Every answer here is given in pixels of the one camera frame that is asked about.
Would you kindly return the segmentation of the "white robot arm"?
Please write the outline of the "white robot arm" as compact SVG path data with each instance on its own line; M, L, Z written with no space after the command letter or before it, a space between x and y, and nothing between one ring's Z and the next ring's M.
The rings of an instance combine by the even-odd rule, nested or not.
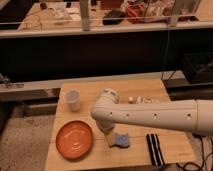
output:
M91 117L110 147L118 138L116 123L213 136L213 100L120 103L118 93L104 89L91 108Z

